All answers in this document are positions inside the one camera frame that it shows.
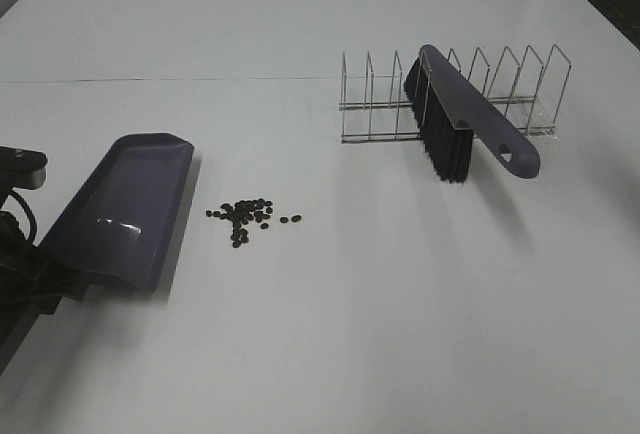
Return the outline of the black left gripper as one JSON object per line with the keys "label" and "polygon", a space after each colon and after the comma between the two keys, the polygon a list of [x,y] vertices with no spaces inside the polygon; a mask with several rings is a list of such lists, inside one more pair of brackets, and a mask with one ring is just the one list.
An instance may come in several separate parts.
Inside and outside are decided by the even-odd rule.
{"label": "black left gripper", "polygon": [[8,211],[1,212],[1,333],[54,314],[63,299],[81,302],[89,282],[80,271],[39,252]]}

